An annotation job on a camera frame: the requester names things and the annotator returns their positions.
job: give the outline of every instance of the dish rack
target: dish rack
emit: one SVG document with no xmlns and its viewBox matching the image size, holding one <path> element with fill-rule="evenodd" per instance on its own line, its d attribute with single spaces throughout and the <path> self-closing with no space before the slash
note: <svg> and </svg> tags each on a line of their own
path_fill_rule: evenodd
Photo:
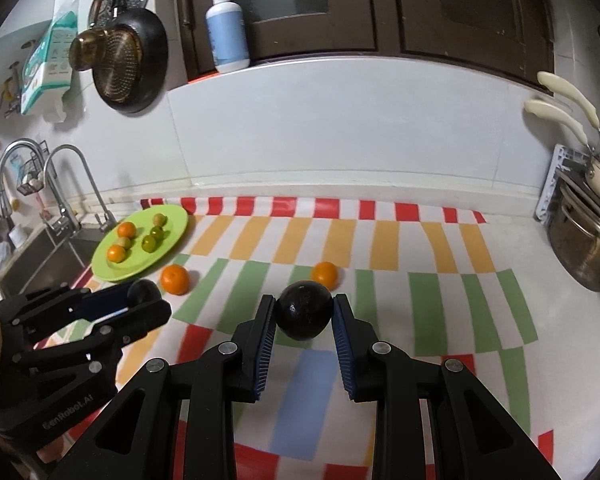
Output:
<svg viewBox="0 0 600 480">
<path fill-rule="evenodd" d="M 46 140 L 40 142 L 40 149 L 46 160 L 49 155 L 49 148 L 46 145 Z M 22 165 L 18 172 L 18 185 L 16 189 L 22 196 L 29 196 L 37 193 L 45 187 L 42 175 L 44 165 L 45 161 L 40 160 L 34 152 L 31 152 L 31 158 Z M 50 172 L 51 177 L 56 178 L 56 172 L 53 168 L 50 168 Z"/>
</svg>

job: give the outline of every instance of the red stripe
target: red stripe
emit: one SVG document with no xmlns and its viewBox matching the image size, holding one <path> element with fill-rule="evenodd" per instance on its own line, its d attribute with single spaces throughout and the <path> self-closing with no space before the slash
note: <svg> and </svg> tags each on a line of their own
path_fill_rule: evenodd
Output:
<svg viewBox="0 0 600 480">
<path fill-rule="evenodd" d="M 236 216 L 251 216 L 253 208 L 256 205 L 256 197 L 254 196 L 239 196 L 235 205 Z"/>
<path fill-rule="evenodd" d="M 427 480 L 436 480 L 436 465 L 427 464 L 425 466 L 425 478 Z"/>
<path fill-rule="evenodd" d="M 78 440 L 80 436 L 87 431 L 87 428 L 91 425 L 91 423 L 96 420 L 96 417 L 100 414 L 101 410 L 96 410 L 95 412 L 87 415 L 85 419 L 81 422 L 78 422 L 74 427 L 72 427 L 67 433 L 74 440 Z"/>
<path fill-rule="evenodd" d="M 235 444 L 238 480 L 275 480 L 280 457 L 253 447 Z"/>
<path fill-rule="evenodd" d="M 187 436 L 187 423 L 184 420 L 178 421 L 176 430 L 176 445 L 173 453 L 173 475 L 172 480 L 182 480 L 184 476 L 184 443 Z"/>
<path fill-rule="evenodd" d="M 273 197 L 271 216 L 295 216 L 298 199 L 292 196 Z"/>
<path fill-rule="evenodd" d="M 471 370 L 471 373 L 475 375 L 475 361 L 473 354 L 462 354 L 462 355 L 445 355 L 441 362 L 445 362 L 447 359 L 458 359 L 464 366 Z"/>
<path fill-rule="evenodd" d="M 442 212 L 445 215 L 445 222 L 448 224 L 458 223 L 458 209 L 455 207 L 443 207 Z"/>
<path fill-rule="evenodd" d="M 547 431 L 538 437 L 538 449 L 549 464 L 554 463 L 554 430 Z"/>
<path fill-rule="evenodd" d="M 93 271 L 91 267 L 87 267 L 86 270 L 81 274 L 80 278 L 76 280 L 72 288 L 83 288 L 89 280 L 93 277 Z"/>
<path fill-rule="evenodd" d="M 361 200 L 360 201 L 360 213 L 358 215 L 359 220 L 375 220 L 376 219 L 376 201 L 375 200 Z"/>
<path fill-rule="evenodd" d="M 187 325 L 187 330 L 180 344 L 180 350 L 178 350 L 176 362 L 183 363 L 199 358 L 212 332 L 213 330 L 204 328 L 203 326 Z"/>
<path fill-rule="evenodd" d="M 482 213 L 478 213 L 477 211 L 474 211 L 474 216 L 476 221 L 478 222 L 478 224 L 486 224 L 487 221 L 484 219 L 484 216 L 482 216 Z"/>
<path fill-rule="evenodd" d="M 187 210 L 187 213 L 193 215 L 196 213 L 196 199 L 192 196 L 183 196 L 180 199 L 180 205 Z"/>
<path fill-rule="evenodd" d="M 322 480 L 365 480 L 367 471 L 359 465 L 325 464 Z"/>
<path fill-rule="evenodd" d="M 222 212 L 222 197 L 221 196 L 210 196 L 209 197 L 209 211 L 208 215 L 219 215 Z"/>
<path fill-rule="evenodd" d="M 419 222 L 420 211 L 417 204 L 395 203 L 395 219 L 398 222 Z"/>
<path fill-rule="evenodd" d="M 316 198 L 314 218 L 340 218 L 340 199 Z"/>
</svg>

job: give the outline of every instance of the dark round fruit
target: dark round fruit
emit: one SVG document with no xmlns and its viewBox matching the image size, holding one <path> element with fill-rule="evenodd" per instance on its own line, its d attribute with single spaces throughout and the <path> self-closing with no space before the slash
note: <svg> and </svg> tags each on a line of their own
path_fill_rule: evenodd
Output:
<svg viewBox="0 0 600 480">
<path fill-rule="evenodd" d="M 280 330 L 296 341 L 316 337 L 333 315 L 329 289 L 317 282 L 295 282 L 282 291 L 273 307 Z"/>
<path fill-rule="evenodd" d="M 126 292 L 126 306 L 133 308 L 148 301 L 160 300 L 162 294 L 151 280 L 137 280 Z"/>
</svg>

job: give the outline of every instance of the kitchen counter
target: kitchen counter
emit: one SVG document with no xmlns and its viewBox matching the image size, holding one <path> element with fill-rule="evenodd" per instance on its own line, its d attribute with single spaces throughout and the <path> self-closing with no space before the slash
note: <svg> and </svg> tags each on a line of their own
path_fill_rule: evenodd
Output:
<svg viewBox="0 0 600 480">
<path fill-rule="evenodd" d="M 561 478 L 584 478 L 600 457 L 600 294 L 568 275 L 535 221 L 372 201 L 165 202 L 194 213 L 163 263 L 184 265 L 196 285 L 164 295 L 173 317 L 125 348 L 119 386 L 151 357 L 195 359 L 228 339 L 261 294 L 278 295 L 326 259 L 343 269 L 335 292 L 357 316 L 412 357 L 461 358 Z M 84 285 L 103 286 L 89 275 Z M 89 329 L 79 321 L 53 342 Z M 343 467 L 366 478 L 375 409 L 348 401 L 332 339 L 330 328 L 310 344 L 276 336 L 262 400 L 234 413 L 238 472 L 273 463 L 263 478 L 339 478 Z M 312 398 L 311 416 L 292 407 L 298 396 Z"/>
</svg>

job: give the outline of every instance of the wooden cabinet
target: wooden cabinet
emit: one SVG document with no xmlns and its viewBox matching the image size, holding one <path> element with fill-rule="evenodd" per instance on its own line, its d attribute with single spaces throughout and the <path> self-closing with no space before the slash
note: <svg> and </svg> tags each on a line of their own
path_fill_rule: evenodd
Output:
<svg viewBox="0 0 600 480">
<path fill-rule="evenodd" d="M 400 49 L 536 82 L 552 70 L 544 0 L 397 0 Z"/>
<path fill-rule="evenodd" d="M 252 61 L 308 52 L 373 51 L 376 47 L 370 0 L 233 1 L 244 13 Z M 214 68 L 205 23 L 211 3 L 190 0 L 188 34 L 194 53 L 189 49 L 186 57 L 195 56 L 198 73 Z"/>
<path fill-rule="evenodd" d="M 214 69 L 205 13 L 212 0 L 178 0 L 192 79 Z M 428 57 L 537 85 L 554 69 L 546 0 L 233 0 L 244 11 L 253 62 L 362 52 Z"/>
</svg>

